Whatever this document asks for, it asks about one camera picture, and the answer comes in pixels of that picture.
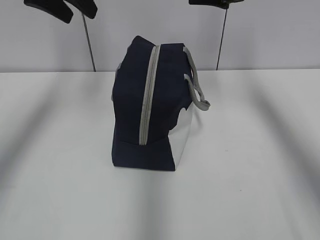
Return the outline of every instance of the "black holder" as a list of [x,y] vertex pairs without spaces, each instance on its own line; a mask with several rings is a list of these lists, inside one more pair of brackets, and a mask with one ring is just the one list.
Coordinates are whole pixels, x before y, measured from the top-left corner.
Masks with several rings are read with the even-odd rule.
[[243,2],[244,0],[189,0],[190,5],[214,6],[221,9],[228,9],[232,3]]

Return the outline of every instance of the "bag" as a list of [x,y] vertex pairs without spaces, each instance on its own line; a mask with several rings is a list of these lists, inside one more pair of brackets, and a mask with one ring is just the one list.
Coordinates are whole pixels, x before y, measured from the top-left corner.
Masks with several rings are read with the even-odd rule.
[[116,71],[111,98],[113,165],[159,171],[176,170],[193,105],[203,111],[210,107],[185,45],[156,46],[140,36],[134,38]]

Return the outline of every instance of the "metal pole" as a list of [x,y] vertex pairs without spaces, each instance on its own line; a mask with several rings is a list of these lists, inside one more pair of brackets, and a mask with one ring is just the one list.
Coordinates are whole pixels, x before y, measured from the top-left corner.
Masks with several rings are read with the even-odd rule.
[[225,10],[225,15],[224,15],[223,29],[222,29],[222,35],[221,35],[221,43],[220,43],[218,61],[217,61],[217,63],[216,63],[216,70],[219,69],[219,62],[220,62],[220,55],[221,55],[222,43],[223,43],[223,41],[224,41],[224,35],[225,35],[225,27],[226,27],[226,21],[227,21],[227,14],[228,14],[228,9]]
[[86,35],[86,41],[88,42],[88,47],[89,47],[89,51],[90,51],[93,71],[96,72],[96,65],[95,65],[94,55],[93,55],[92,49],[91,49],[91,44],[90,44],[90,39],[89,39],[89,34],[88,34],[88,28],[87,28],[85,15],[83,13],[81,13],[81,14],[82,14],[82,20],[83,20],[83,26],[84,26],[84,30],[85,30],[85,35]]

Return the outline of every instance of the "zipper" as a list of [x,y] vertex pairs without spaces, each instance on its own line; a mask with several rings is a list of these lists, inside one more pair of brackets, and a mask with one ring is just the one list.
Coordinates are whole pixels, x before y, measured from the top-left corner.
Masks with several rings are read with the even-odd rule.
[[154,97],[160,48],[161,45],[153,47],[150,55],[148,71],[146,74],[139,131],[139,145],[142,146],[147,145],[148,141],[149,122],[151,116],[152,100]]

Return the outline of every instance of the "white bag panel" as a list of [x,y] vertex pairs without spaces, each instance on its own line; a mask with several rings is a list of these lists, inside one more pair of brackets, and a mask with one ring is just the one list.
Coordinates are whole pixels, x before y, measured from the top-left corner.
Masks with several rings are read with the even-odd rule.
[[178,117],[178,122],[171,131],[169,131],[169,142],[171,146],[172,157],[177,169],[182,153],[184,152],[185,145],[190,132],[192,117],[193,117],[194,103],[192,102],[187,110],[181,109]]

